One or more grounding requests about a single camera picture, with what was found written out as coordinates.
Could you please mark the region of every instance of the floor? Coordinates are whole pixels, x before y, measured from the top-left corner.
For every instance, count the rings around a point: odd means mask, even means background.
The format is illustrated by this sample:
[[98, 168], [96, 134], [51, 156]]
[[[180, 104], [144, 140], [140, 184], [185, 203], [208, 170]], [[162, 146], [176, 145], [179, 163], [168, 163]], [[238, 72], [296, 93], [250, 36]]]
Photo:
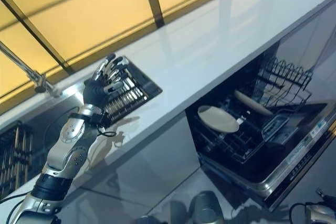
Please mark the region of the floor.
[[213, 191], [221, 205], [225, 223], [282, 223], [288, 222], [288, 207], [273, 213], [263, 210], [253, 200], [216, 175], [198, 169], [174, 192], [157, 205], [149, 215], [171, 224], [186, 223], [192, 199], [202, 191]]

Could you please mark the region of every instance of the plate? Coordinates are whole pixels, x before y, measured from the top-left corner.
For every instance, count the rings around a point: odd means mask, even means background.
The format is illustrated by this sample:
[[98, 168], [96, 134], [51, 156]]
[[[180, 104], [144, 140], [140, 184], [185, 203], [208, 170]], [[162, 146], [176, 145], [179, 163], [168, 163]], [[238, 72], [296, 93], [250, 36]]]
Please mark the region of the plate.
[[265, 116], [273, 115], [273, 113], [269, 111], [267, 108], [262, 106], [260, 103], [257, 103], [255, 100], [251, 99], [247, 95], [241, 93], [240, 91], [235, 90], [234, 95], [240, 102], [248, 106], [250, 109], [253, 109], [254, 111]]
[[198, 108], [199, 118], [213, 130], [223, 133], [233, 133], [239, 130], [237, 120], [225, 110], [214, 106], [200, 106]]

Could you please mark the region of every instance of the dish drying rack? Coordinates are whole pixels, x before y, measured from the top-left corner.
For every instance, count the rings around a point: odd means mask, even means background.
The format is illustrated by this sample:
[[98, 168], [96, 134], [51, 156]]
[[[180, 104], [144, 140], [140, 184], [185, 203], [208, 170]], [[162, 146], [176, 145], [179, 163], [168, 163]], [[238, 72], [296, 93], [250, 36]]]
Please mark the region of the dish drying rack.
[[162, 92], [162, 89], [137, 68], [129, 59], [125, 69], [127, 77], [123, 88], [108, 97], [104, 110], [109, 127]]
[[244, 164], [265, 142], [284, 145], [297, 131], [297, 127], [286, 126], [286, 123], [290, 115], [303, 107], [311, 96], [306, 90], [311, 78], [311, 71], [304, 71], [302, 67], [295, 67], [284, 60], [272, 58], [263, 62], [257, 78], [238, 90], [272, 111], [273, 116], [253, 112], [229, 95], [216, 106], [236, 119], [243, 119], [243, 123], [235, 133], [220, 133], [206, 126], [195, 115], [197, 127], [194, 130], [203, 141], [204, 150], [211, 152], [218, 146], [226, 155]]
[[33, 131], [15, 122], [0, 133], [0, 199], [28, 181], [32, 167]]
[[311, 96], [306, 90], [313, 72], [304, 71], [285, 60], [272, 58], [261, 64], [255, 80], [239, 89], [262, 106], [275, 113], [295, 113]]

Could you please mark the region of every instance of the silver robot arm segment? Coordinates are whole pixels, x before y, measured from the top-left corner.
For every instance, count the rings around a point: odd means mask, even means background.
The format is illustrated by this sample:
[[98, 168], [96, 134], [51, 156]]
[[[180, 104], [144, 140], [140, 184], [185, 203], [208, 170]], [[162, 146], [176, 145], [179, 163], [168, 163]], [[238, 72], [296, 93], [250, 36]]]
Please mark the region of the silver robot arm segment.
[[[100, 113], [100, 108], [85, 104], [77, 117], [82, 115], [89, 119], [93, 114]], [[24, 199], [12, 223], [17, 223], [28, 211], [45, 215], [60, 212], [72, 180], [85, 163], [88, 150], [98, 135], [97, 126], [89, 124], [85, 119], [70, 117], [63, 126], [58, 141], [48, 153], [47, 162], [34, 189]]]

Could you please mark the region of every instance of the black cable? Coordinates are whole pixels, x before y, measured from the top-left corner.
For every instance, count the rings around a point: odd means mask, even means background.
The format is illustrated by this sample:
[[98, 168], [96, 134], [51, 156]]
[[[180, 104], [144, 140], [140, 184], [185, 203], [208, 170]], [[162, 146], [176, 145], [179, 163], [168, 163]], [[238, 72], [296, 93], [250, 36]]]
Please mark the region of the black cable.
[[47, 135], [47, 132], [48, 132], [49, 128], [50, 128], [54, 123], [56, 123], [62, 116], [64, 116], [66, 113], [68, 113], [69, 111], [71, 111], [71, 110], [73, 110], [73, 109], [77, 109], [77, 110], [78, 110], [79, 107], [78, 107], [78, 106], [72, 107], [71, 109], [67, 110], [67, 111], [64, 112], [62, 115], [60, 115], [59, 117], [57, 117], [52, 123], [50, 123], [50, 124], [47, 126], [46, 130], [45, 130], [44, 133], [43, 133], [43, 139], [42, 139], [42, 145], [43, 145], [43, 152], [44, 152], [44, 154], [46, 153], [46, 135]]
[[11, 210], [11, 212], [9, 213], [7, 220], [6, 220], [6, 224], [9, 224], [9, 221], [11, 220], [11, 216], [13, 214], [13, 212], [15, 211], [15, 209], [23, 202], [23, 200], [21, 200], [19, 203], [17, 203]]
[[290, 222], [290, 224], [293, 224], [293, 220], [292, 220], [292, 212], [293, 212], [294, 207], [296, 207], [296, 206], [304, 206], [304, 207], [306, 207], [306, 204], [303, 204], [303, 203], [295, 203], [295, 204], [293, 204], [293, 205], [289, 208], [289, 222]]
[[98, 130], [98, 133], [99, 133], [98, 136], [102, 135], [102, 136], [106, 136], [106, 137], [114, 137], [114, 136], [117, 135], [117, 133], [115, 131], [101, 132], [98, 125], [97, 125], [97, 130]]
[[25, 195], [27, 195], [27, 194], [30, 193], [30, 192], [31, 192], [31, 191], [28, 191], [28, 192], [26, 192], [26, 193], [24, 193], [24, 194], [18, 194], [18, 195], [14, 195], [14, 196], [5, 198], [5, 199], [3, 199], [3, 200], [0, 200], [0, 204], [4, 203], [4, 202], [6, 202], [6, 201], [8, 201], [8, 200], [10, 200], [10, 199], [14, 199], [14, 198], [17, 198], [17, 197], [25, 196]]

